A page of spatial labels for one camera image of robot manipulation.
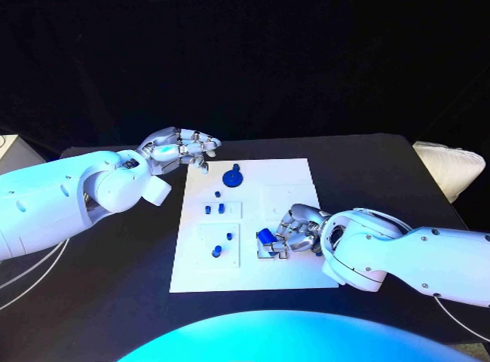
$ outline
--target black backdrop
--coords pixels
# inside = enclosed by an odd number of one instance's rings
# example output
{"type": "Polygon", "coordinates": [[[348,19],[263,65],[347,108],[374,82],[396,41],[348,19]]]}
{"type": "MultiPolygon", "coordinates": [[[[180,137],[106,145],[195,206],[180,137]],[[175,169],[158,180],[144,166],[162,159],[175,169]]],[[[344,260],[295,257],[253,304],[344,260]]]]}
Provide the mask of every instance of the black backdrop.
{"type": "Polygon", "coordinates": [[[488,228],[490,6],[0,1],[0,131],[57,158],[168,125],[221,140],[386,132],[471,149],[488,167],[456,203],[488,228]]]}

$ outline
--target small blue piece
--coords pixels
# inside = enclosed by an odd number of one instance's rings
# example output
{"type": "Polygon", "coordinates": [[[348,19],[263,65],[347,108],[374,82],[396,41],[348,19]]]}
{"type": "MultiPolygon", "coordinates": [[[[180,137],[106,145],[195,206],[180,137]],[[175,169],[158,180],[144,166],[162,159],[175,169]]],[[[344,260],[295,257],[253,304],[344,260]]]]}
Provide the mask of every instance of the small blue piece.
{"type": "Polygon", "coordinates": [[[242,173],[237,164],[233,164],[233,168],[223,174],[223,184],[227,187],[237,187],[242,184],[242,173]]]}
{"type": "Polygon", "coordinates": [[[221,249],[220,245],[217,245],[217,246],[214,247],[214,251],[211,252],[211,257],[213,257],[213,258],[219,258],[221,251],[223,251],[223,249],[221,249]]]}
{"type": "MultiPolygon", "coordinates": [[[[269,229],[262,229],[259,232],[257,232],[257,239],[262,243],[262,245],[265,244],[272,244],[276,242],[276,239],[275,239],[275,236],[273,234],[270,233],[269,229]]],[[[278,253],[273,253],[273,252],[268,252],[270,256],[276,255],[278,253]]]]}

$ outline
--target white cushion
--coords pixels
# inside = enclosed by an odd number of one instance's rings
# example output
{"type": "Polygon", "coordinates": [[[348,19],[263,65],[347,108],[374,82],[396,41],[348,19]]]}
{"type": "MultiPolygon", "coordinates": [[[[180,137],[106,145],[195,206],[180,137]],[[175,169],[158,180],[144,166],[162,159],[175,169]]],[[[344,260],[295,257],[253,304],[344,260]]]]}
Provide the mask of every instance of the white cushion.
{"type": "Polygon", "coordinates": [[[442,189],[448,202],[452,203],[481,174],[485,160],[475,153],[462,149],[449,149],[438,143],[416,142],[412,147],[442,189]]]}

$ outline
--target black table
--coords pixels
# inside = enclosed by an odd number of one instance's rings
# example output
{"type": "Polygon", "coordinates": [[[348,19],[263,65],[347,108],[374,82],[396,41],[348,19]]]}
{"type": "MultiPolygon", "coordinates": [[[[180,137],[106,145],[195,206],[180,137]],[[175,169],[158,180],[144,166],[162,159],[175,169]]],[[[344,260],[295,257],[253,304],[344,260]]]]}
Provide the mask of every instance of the black table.
{"type": "MultiPolygon", "coordinates": [[[[71,148],[63,157],[95,150],[71,148]]],[[[308,159],[319,205],[330,213],[367,207],[412,227],[465,228],[403,137],[374,134],[226,142],[214,160],[263,158],[308,159]]],[[[259,309],[344,314],[443,343],[478,341],[433,299],[390,275],[377,293],[344,286],[170,294],[185,173],[181,167],[162,176],[172,190],[161,207],[141,200],[70,240],[43,282],[0,311],[0,360],[112,360],[191,322],[259,309]]],[[[44,254],[2,262],[0,284],[44,254]]],[[[0,292],[0,305],[28,287],[43,269],[0,292]]],[[[490,337],[490,310],[455,302],[445,305],[490,337]]]]}

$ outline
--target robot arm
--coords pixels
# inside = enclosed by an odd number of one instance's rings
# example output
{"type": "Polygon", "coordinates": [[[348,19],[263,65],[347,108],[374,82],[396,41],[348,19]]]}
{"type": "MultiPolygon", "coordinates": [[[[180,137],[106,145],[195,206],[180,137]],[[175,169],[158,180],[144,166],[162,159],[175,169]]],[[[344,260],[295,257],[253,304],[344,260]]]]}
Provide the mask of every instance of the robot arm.
{"type": "Polygon", "coordinates": [[[376,292],[386,273],[420,293],[490,308],[490,234],[410,227],[367,209],[334,215],[295,204],[268,251],[322,253],[322,272],[376,292]]]}
{"type": "Polygon", "coordinates": [[[155,204],[171,190],[157,177],[180,164],[208,170],[203,153],[220,141],[168,127],[135,151],[99,151],[0,176],[0,260],[33,253],[128,210],[141,197],[155,204]]]}

